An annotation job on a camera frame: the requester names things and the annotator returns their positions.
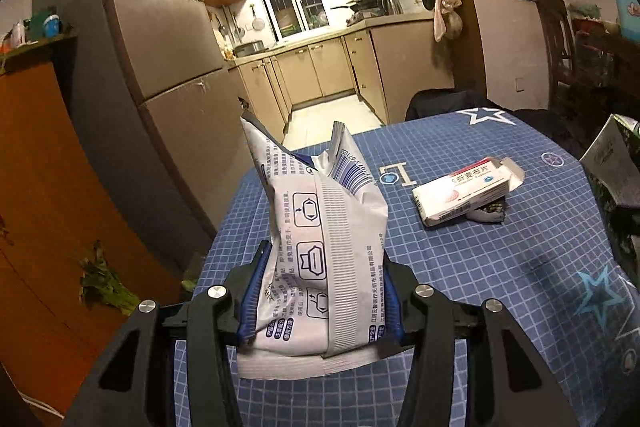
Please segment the black cloth covered seat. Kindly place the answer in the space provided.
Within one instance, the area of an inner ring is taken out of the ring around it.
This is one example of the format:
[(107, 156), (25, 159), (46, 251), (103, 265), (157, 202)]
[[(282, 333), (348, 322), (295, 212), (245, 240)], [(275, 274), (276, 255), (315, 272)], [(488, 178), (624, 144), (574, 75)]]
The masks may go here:
[(474, 90), (431, 89), (416, 92), (409, 102), (405, 121), (473, 108), (504, 110), (510, 116), (526, 122), (544, 134), (576, 159), (585, 153), (585, 147), (570, 130), (568, 121), (557, 113), (548, 109), (505, 109)]

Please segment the small dark crushed carton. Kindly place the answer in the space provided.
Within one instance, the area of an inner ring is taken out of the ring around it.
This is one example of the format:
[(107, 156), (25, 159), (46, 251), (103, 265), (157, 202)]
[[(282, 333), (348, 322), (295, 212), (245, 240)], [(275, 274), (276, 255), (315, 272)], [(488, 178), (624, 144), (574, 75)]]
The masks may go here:
[(465, 217), (473, 222), (495, 225), (496, 223), (502, 223), (504, 221), (506, 208), (508, 208), (506, 199), (501, 197), (496, 199), (495, 202), (490, 202), (483, 207), (470, 210)]

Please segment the dark wooden dining table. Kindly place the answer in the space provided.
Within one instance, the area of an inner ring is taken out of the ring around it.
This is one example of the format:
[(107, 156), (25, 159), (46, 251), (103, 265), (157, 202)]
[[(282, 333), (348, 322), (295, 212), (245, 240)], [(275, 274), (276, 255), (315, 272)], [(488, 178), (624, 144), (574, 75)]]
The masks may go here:
[(608, 31), (600, 20), (572, 20), (574, 29), (573, 83), (604, 89), (632, 104), (639, 102), (639, 43)]

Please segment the wooden chair by wall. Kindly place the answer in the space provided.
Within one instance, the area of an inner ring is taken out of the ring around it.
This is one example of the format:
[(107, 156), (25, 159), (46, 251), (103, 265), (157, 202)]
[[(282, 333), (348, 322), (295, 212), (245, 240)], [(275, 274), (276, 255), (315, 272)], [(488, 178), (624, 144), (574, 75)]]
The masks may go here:
[(536, 0), (549, 66), (549, 106), (565, 87), (578, 83), (575, 43), (566, 5), (562, 0)]

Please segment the beige kitchen cabinets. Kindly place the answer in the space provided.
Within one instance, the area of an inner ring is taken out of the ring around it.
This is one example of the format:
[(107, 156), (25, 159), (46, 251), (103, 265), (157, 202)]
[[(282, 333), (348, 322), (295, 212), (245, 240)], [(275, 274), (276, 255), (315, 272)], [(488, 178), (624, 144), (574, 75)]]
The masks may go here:
[(229, 75), (242, 106), (281, 140), (296, 109), (357, 95), (382, 124), (405, 120), (416, 93), (454, 87), (446, 43), (426, 13), (362, 20), (253, 56)]

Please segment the orange wooden cabinet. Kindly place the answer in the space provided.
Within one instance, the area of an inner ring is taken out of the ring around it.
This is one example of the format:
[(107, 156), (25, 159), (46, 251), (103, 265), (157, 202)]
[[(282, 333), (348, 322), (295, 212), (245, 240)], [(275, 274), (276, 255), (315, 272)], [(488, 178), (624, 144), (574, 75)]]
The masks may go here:
[(94, 244), (139, 298), (179, 298), (179, 280), (127, 225), (90, 166), (55, 66), (58, 37), (1, 59), (1, 364), (26, 395), (61, 412), (126, 317), (86, 306), (81, 261)]

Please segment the blue star grid tablecloth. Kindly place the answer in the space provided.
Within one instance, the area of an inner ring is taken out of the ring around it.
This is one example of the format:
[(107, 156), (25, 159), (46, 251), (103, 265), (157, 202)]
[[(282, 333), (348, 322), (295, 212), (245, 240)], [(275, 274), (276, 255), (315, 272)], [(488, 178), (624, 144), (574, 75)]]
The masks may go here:
[[(500, 300), (548, 363), (581, 426), (639, 426), (639, 293), (614, 255), (582, 165), (498, 109), (392, 124), (354, 136), (390, 212), (386, 251), (451, 300)], [(486, 156), (525, 171), (501, 225), (426, 229), (410, 186)], [(268, 237), (268, 199), (243, 176), (196, 293), (221, 283)], [(395, 426), (411, 351), (308, 381), (233, 380), (245, 426)]]

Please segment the white red medicine box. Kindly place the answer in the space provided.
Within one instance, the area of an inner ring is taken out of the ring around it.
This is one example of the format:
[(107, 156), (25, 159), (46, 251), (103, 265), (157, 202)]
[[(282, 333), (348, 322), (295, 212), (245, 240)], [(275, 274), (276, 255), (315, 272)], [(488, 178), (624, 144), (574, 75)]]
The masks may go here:
[(485, 157), (474, 164), (412, 190), (426, 227), (466, 216), (520, 187), (525, 171), (509, 158)]

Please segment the green vegetable bunch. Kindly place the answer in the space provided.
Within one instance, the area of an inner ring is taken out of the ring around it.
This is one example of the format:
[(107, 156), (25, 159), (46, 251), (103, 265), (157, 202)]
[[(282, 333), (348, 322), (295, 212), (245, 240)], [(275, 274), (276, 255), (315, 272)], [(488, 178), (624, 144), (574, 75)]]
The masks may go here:
[(92, 257), (80, 262), (79, 300), (87, 308), (99, 303), (130, 317), (140, 299), (120, 280), (108, 264), (100, 241), (92, 245)]

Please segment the grey refrigerator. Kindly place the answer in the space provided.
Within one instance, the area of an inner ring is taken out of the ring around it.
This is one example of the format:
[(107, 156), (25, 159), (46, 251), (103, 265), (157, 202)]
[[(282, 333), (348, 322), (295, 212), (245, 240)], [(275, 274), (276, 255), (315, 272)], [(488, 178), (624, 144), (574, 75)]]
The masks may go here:
[(204, 0), (34, 0), (77, 35), (70, 117), (128, 225), (161, 258), (207, 253), (253, 167)]

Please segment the white blue mask packet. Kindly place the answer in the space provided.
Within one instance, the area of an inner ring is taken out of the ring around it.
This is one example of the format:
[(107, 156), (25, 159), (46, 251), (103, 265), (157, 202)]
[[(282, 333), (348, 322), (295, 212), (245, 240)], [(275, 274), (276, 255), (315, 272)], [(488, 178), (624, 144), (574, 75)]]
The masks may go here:
[(388, 209), (354, 138), (334, 122), (329, 147), (304, 156), (252, 115), (241, 122), (268, 199), (271, 251), (255, 283), (240, 376), (295, 381), (385, 358)]

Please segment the light blue thermos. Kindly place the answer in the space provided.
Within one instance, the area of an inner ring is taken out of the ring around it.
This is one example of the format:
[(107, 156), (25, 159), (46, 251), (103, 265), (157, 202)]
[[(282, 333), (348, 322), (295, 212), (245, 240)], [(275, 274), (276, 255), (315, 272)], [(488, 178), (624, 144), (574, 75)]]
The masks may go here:
[(640, 17), (638, 0), (616, 0), (620, 34), (631, 41), (640, 40)]

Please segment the hanging pink cloth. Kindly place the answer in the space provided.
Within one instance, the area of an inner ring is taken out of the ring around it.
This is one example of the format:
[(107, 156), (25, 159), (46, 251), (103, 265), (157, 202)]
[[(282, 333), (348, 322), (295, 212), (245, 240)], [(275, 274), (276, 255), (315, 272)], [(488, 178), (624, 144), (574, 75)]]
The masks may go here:
[(434, 39), (441, 42), (443, 38), (458, 38), (463, 29), (463, 20), (456, 12), (462, 5), (461, 0), (435, 0)]

